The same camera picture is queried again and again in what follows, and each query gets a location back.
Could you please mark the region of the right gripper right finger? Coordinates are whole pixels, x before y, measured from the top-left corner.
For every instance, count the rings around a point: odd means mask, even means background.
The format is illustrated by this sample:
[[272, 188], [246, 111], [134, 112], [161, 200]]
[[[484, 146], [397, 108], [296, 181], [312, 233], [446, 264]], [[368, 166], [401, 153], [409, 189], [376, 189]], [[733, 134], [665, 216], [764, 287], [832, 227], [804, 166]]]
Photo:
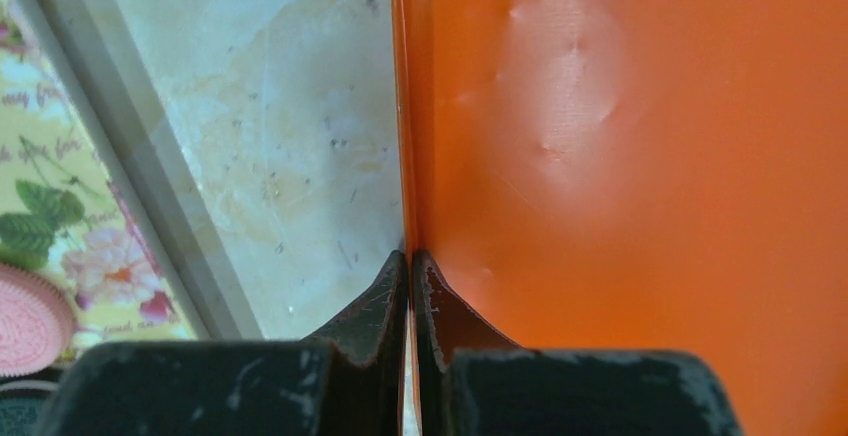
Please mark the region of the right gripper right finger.
[[738, 435], [716, 375], [679, 351], [533, 349], [486, 321], [433, 256], [412, 259], [425, 435]]

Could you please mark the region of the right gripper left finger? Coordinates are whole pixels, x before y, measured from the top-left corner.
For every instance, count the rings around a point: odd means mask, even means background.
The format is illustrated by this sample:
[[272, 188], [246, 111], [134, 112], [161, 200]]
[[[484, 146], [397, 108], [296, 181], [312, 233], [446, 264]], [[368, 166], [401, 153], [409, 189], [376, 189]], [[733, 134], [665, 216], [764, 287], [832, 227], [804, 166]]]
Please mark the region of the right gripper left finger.
[[405, 256], [294, 341], [108, 343], [62, 377], [40, 435], [397, 435]]

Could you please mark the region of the orange box lid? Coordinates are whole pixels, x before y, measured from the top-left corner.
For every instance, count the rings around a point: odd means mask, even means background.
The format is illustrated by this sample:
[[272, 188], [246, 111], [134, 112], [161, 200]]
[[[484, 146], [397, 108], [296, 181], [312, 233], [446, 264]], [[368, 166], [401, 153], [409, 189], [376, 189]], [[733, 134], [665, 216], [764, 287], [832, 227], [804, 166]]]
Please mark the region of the orange box lid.
[[847, 431], [847, 0], [392, 0], [406, 239], [530, 347]]

